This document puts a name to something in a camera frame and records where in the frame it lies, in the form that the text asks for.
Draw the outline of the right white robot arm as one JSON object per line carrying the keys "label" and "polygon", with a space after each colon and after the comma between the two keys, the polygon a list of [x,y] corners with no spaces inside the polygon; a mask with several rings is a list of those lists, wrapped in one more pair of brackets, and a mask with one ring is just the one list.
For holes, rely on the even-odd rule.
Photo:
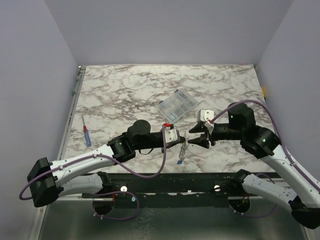
{"label": "right white robot arm", "polygon": [[272,131],[256,124],[254,111],[248,101],[234,102],[225,109],[227,123],[216,123],[222,115],[212,110],[197,112],[197,124],[190,133],[200,137],[189,140],[190,144],[208,149],[217,141],[239,141],[241,147],[271,167],[289,185],[285,188],[239,170],[230,180],[230,191],[263,197],[286,209],[293,218],[308,229],[320,226],[320,182],[313,177],[288,151],[279,130]]}

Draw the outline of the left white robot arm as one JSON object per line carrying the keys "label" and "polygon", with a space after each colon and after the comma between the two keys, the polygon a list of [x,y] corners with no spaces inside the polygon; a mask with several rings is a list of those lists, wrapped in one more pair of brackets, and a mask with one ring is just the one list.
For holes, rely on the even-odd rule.
{"label": "left white robot arm", "polygon": [[48,161],[38,159],[27,176],[30,199],[36,208],[47,206],[58,198],[74,194],[97,194],[106,197],[112,187],[107,175],[94,171],[121,165],[141,150],[160,148],[162,153],[183,143],[185,137],[171,124],[165,123],[158,132],[151,132],[146,120],[137,120],[126,132],[112,138],[95,150],[69,159]]}

